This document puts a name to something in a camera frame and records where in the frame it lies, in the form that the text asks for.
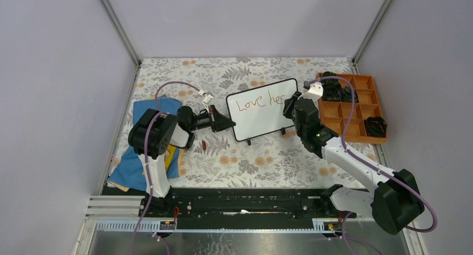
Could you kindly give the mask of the black framed whiteboard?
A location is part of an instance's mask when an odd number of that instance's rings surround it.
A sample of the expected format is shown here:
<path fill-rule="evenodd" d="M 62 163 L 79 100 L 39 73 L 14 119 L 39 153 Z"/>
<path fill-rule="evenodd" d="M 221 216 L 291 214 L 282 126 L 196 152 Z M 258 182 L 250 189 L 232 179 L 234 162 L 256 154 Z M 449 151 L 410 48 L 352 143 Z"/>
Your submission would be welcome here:
<path fill-rule="evenodd" d="M 229 94 L 226 106 L 237 142 L 245 142 L 273 132 L 282 132 L 293 126 L 284 117 L 284 101 L 298 91 L 294 78 Z"/>

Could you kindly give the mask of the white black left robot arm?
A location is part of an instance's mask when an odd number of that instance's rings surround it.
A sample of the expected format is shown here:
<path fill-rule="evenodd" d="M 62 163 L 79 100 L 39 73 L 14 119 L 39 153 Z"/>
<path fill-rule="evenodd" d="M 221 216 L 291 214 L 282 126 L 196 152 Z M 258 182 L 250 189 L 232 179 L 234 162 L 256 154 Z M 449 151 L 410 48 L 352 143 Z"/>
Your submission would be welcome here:
<path fill-rule="evenodd" d="M 210 128 L 220 132 L 236 126 L 229 117 L 221 114 L 214 105 L 199 114 L 188 106 L 181 106 L 176 114 L 147 109 L 131 129 L 128 143 L 142 161 L 146 179 L 146 193 L 154 197 L 152 210 L 159 216 L 172 212 L 173 202 L 166 195 L 171 185 L 165 170 L 168 146 L 188 150 L 195 139 L 194 132 Z"/>

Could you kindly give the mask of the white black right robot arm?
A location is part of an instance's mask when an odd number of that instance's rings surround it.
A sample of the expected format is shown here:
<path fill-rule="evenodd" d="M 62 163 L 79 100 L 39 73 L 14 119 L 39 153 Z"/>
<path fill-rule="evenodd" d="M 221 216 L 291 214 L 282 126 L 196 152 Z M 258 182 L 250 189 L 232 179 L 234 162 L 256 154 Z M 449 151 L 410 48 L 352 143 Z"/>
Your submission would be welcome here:
<path fill-rule="evenodd" d="M 342 185 L 327 189 L 320 201 L 321 212 L 333 217 L 340 211 L 373 218 L 385 232 L 395 235 L 420 216 L 426 204 L 420 199 L 415 177 L 402 169 L 377 166 L 350 148 L 333 130 L 324 126 L 311 99 L 300 92 L 284 101 L 283 116 L 291 119 L 303 146 L 310 153 L 334 163 L 358 180 L 365 191 Z"/>

